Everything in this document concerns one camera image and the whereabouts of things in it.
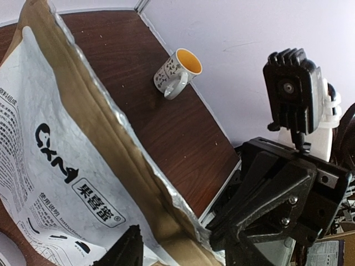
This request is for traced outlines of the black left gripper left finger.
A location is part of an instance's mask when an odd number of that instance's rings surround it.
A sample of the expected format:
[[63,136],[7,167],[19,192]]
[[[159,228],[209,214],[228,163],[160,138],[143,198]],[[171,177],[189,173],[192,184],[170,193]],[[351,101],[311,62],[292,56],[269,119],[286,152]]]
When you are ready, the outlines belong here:
[[139,225],[132,225],[93,266],[142,266],[144,243]]

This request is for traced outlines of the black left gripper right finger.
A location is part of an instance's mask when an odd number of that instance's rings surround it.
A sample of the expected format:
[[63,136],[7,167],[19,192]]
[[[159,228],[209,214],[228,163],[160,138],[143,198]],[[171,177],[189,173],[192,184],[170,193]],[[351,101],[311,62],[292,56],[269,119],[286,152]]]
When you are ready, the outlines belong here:
[[228,233],[225,237],[225,260],[227,266],[273,266],[244,232]]

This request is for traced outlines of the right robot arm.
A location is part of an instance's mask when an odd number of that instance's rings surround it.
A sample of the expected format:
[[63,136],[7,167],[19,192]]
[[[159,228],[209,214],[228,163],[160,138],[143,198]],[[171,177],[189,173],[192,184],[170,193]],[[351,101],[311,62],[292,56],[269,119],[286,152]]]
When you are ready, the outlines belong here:
[[291,237],[322,238],[354,177],[354,107],[341,118],[330,162],[258,137],[242,145],[242,183],[208,224],[213,250]]

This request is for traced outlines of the dog food bag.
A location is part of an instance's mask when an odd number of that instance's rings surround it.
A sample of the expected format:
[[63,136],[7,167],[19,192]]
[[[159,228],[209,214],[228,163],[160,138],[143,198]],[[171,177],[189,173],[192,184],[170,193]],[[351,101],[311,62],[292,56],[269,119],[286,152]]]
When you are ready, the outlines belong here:
[[1,62],[1,200],[56,265],[92,265],[134,226],[146,264],[223,265],[48,1],[26,1]]

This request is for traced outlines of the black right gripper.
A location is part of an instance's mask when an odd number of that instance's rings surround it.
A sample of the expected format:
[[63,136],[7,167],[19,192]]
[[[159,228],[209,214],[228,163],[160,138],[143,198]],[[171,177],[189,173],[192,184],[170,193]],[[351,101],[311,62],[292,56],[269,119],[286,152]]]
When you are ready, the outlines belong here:
[[312,246],[330,229],[352,174],[258,137],[242,145],[241,178],[217,202],[207,225],[215,251],[227,237],[257,243],[291,237]]

